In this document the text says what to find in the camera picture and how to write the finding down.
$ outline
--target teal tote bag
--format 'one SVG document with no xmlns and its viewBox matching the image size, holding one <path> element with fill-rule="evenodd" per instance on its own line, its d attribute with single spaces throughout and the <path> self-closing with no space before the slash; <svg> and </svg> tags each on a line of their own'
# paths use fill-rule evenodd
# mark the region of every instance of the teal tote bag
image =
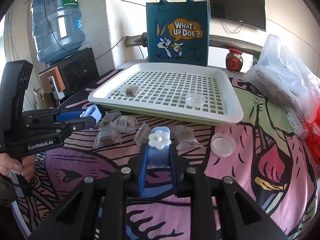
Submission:
<svg viewBox="0 0 320 240">
<path fill-rule="evenodd" d="M 147 3 L 147 30 L 149 62 L 207 66 L 207 1 Z"/>
</svg>

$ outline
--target grid pattern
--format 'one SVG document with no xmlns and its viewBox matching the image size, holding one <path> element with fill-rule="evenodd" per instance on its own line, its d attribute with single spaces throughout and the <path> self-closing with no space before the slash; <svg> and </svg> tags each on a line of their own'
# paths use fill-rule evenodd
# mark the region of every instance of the grid pattern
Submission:
<svg viewBox="0 0 320 240">
<path fill-rule="evenodd" d="M 221 100 L 219 87 L 214 78 L 186 73 L 137 72 L 127 79 L 123 85 L 138 85 L 141 86 L 141 89 L 135 97 L 127 97 L 122 95 L 117 88 L 106 98 L 224 114 L 224 103 Z M 186 104 L 187 93 L 199 93 L 205 96 L 204 105 L 197 108 L 188 106 Z"/>
</svg>

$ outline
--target screw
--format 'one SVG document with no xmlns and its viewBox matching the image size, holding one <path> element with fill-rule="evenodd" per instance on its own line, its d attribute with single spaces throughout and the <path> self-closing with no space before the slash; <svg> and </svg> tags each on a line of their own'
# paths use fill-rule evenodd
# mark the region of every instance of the screw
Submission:
<svg viewBox="0 0 320 240">
<path fill-rule="evenodd" d="M 121 169 L 121 172 L 123 174 L 129 174 L 131 172 L 131 169 L 129 167 L 124 167 Z"/>
<path fill-rule="evenodd" d="M 189 167 L 189 168 L 187 168 L 187 173 L 195 174 L 196 171 L 197 171 L 197 170 L 196 170 L 194 167 Z"/>
<path fill-rule="evenodd" d="M 87 176 L 87 177 L 84 178 L 84 182 L 85 182 L 85 183 L 92 183 L 93 180 L 94 180 L 94 178 L 91 177 L 91 176 Z"/>
<path fill-rule="evenodd" d="M 223 181 L 227 184 L 231 184 L 233 182 L 233 178 L 226 176 L 223 178 Z"/>
</svg>

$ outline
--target human hand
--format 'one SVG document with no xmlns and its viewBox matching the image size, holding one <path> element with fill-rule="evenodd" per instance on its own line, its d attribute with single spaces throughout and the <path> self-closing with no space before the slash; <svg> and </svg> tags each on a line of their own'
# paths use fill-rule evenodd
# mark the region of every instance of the human hand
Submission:
<svg viewBox="0 0 320 240">
<path fill-rule="evenodd" d="M 8 169 L 20 172 L 21 175 L 26 179 L 32 179 L 35 174 L 35 163 L 36 156 L 27 156 L 22 158 L 22 164 L 15 159 L 9 157 L 7 153 L 0 154 L 0 174 L 4 176 L 9 176 Z"/>
</svg>

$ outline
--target plastic lid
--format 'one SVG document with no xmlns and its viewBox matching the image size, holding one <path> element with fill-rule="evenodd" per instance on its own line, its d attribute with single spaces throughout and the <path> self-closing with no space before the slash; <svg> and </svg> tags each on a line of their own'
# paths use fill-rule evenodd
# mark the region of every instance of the plastic lid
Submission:
<svg viewBox="0 0 320 240">
<path fill-rule="evenodd" d="M 236 150 L 236 141 L 225 133 L 216 133 L 211 139 L 211 150 L 219 157 L 228 157 Z"/>
<path fill-rule="evenodd" d="M 197 93 L 188 93 L 186 95 L 186 103 L 188 106 L 201 107 L 205 103 L 205 96 Z"/>
<path fill-rule="evenodd" d="M 231 52 L 234 52 L 234 53 L 237 53 L 237 54 L 242 54 L 242 51 L 241 50 L 239 50 L 239 49 L 235 49 L 235 48 L 229 48 L 229 51 L 231 51 Z"/>
</svg>

